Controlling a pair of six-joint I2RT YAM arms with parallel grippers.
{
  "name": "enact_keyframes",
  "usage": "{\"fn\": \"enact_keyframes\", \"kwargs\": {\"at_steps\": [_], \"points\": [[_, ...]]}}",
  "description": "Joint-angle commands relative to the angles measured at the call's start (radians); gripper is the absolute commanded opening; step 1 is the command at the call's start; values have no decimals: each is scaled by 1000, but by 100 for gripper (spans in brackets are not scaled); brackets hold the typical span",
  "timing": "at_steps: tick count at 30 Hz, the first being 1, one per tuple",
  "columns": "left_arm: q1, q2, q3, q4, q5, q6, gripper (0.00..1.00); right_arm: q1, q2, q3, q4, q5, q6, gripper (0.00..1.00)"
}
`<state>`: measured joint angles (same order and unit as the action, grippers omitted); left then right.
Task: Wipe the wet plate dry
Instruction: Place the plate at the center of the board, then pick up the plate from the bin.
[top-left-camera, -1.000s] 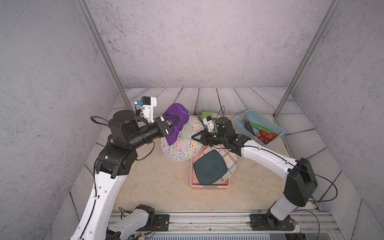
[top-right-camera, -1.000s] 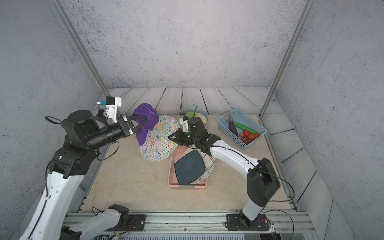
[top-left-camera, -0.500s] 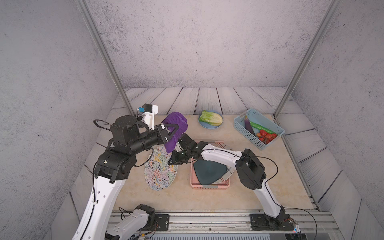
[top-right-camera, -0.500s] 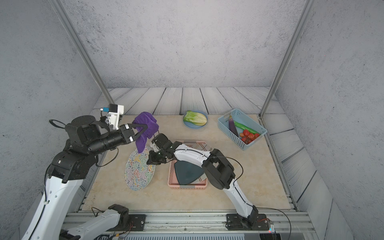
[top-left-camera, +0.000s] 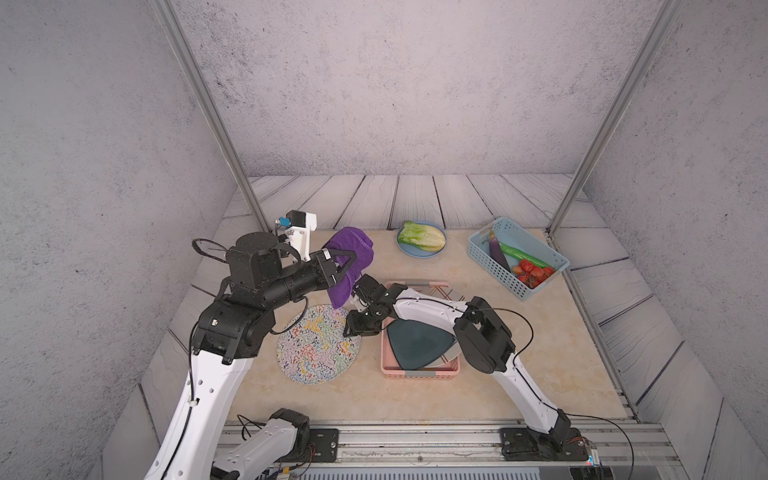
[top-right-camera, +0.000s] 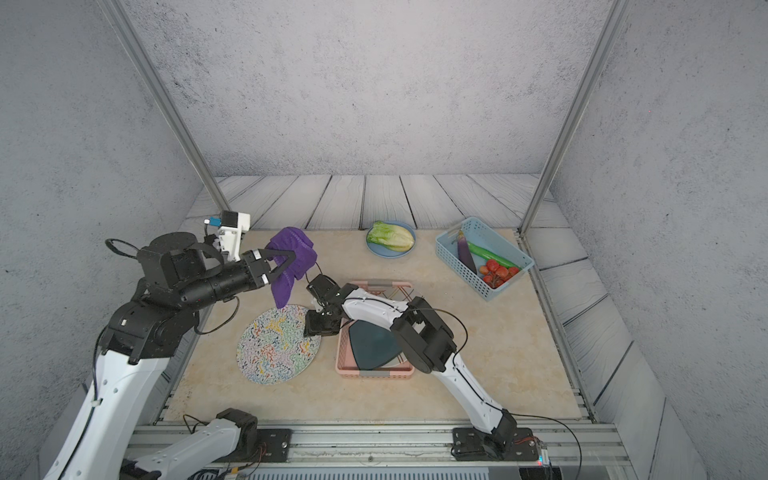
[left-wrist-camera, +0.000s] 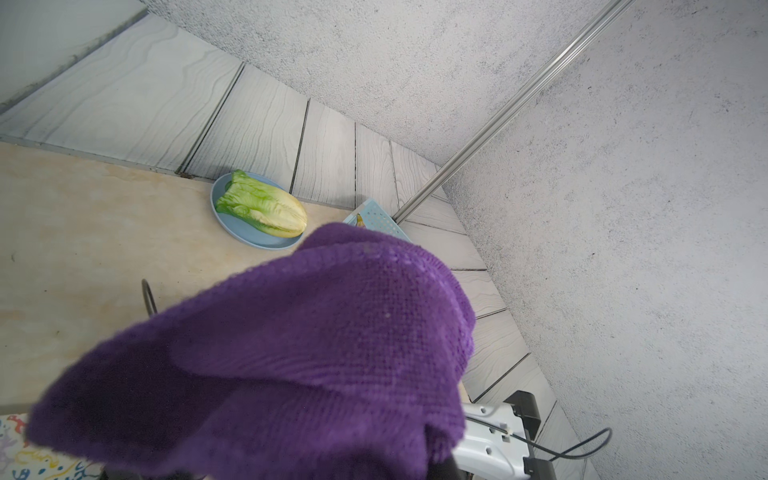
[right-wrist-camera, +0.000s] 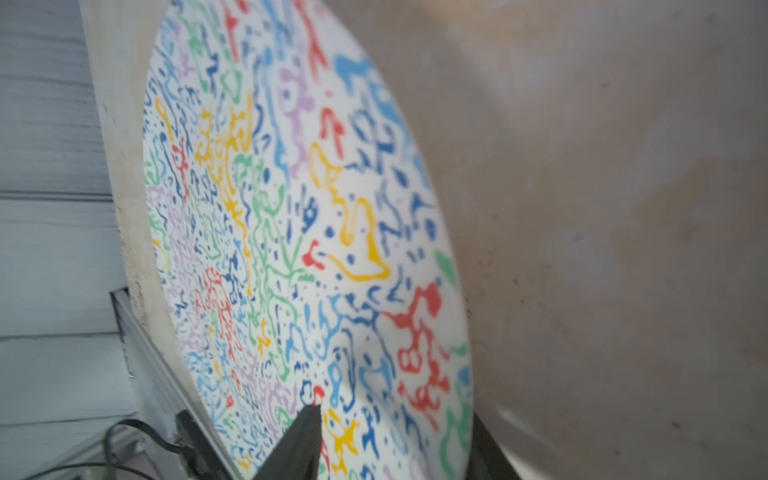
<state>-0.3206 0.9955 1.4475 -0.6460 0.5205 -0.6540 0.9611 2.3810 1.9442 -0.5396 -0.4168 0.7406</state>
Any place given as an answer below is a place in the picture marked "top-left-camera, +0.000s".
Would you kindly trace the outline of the purple cloth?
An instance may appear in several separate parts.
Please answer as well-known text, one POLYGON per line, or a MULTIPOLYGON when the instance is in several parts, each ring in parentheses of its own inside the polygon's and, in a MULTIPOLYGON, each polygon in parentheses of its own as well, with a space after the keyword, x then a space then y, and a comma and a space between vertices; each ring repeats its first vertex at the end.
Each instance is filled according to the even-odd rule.
POLYGON ((352 251, 356 258, 337 284, 328 290, 328 297, 334 309, 344 306, 352 294, 355 282, 362 272, 373 263, 374 243, 368 235, 356 227, 344 227, 335 233, 324 245, 324 249, 352 251))

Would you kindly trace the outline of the colourful speckled round plate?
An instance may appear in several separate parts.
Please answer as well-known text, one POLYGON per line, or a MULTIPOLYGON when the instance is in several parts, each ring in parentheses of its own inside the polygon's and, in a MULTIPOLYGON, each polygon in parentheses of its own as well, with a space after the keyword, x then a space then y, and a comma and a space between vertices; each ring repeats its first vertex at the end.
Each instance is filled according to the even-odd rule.
POLYGON ((281 371, 302 385, 327 383, 345 373, 361 348, 360 336, 344 336, 348 313, 330 304, 310 307, 279 336, 277 363, 281 371))

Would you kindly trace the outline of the dark teal square plate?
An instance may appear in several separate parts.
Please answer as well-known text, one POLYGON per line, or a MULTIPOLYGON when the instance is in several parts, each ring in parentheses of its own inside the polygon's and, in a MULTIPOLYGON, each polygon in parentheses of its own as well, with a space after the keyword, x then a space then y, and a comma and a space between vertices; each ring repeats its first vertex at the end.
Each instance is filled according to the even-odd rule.
POLYGON ((446 330, 413 320, 394 320, 387 337, 399 367, 406 371, 438 367, 460 353, 456 338, 446 330))

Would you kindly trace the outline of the plaid striped round plate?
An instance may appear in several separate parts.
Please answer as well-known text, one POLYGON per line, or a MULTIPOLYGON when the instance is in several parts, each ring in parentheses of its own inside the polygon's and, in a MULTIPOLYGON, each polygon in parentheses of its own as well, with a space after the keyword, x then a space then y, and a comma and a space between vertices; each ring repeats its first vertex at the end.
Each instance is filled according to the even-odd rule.
MULTIPOLYGON (((444 301, 463 301, 464 296, 445 282, 427 282, 423 285, 416 285, 414 289, 428 296, 436 297, 444 301)), ((458 341, 442 354, 441 357, 424 367, 424 370, 451 371, 460 370, 461 349, 458 341)))

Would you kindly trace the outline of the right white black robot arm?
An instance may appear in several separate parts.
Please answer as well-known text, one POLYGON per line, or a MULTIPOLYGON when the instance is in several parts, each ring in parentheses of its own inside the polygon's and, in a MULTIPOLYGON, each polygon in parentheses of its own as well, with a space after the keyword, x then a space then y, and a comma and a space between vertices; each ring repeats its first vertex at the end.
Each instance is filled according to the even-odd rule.
POLYGON ((360 308, 347 315, 346 336, 377 335, 387 318, 415 321, 452 334, 470 366, 491 375, 522 413, 523 451, 546 460, 566 452, 574 437, 568 415, 551 404, 527 372, 511 331, 485 299, 441 300, 403 284, 386 287, 369 275, 355 283, 351 297, 360 308))

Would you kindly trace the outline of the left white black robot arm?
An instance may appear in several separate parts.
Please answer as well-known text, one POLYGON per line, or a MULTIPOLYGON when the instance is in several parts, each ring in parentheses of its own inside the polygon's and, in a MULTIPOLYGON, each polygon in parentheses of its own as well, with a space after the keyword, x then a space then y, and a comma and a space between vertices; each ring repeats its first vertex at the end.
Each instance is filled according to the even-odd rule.
POLYGON ((189 338, 188 373, 149 479, 256 479, 276 463, 310 455, 308 418, 276 411, 230 453, 216 448, 234 397, 263 340, 276 334, 276 309, 329 290, 359 254, 323 248, 302 256, 285 236, 248 233, 226 252, 230 274, 189 338))

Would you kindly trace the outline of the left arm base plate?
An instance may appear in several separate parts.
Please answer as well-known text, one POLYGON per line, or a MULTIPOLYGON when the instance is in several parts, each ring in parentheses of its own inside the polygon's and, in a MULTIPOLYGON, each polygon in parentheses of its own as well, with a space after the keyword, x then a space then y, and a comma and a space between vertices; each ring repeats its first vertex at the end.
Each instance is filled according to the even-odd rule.
POLYGON ((339 430, 335 428, 301 428, 293 448, 279 459, 283 464, 334 463, 337 460, 339 430))

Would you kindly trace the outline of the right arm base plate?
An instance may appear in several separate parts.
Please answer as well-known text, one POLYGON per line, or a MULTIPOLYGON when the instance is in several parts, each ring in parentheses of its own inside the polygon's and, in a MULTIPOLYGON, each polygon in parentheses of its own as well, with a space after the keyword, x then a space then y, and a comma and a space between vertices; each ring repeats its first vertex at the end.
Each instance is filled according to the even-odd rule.
POLYGON ((499 435, 505 461, 586 462, 590 458, 590 448, 576 428, 570 428, 562 435, 552 435, 510 427, 501 428, 499 435))

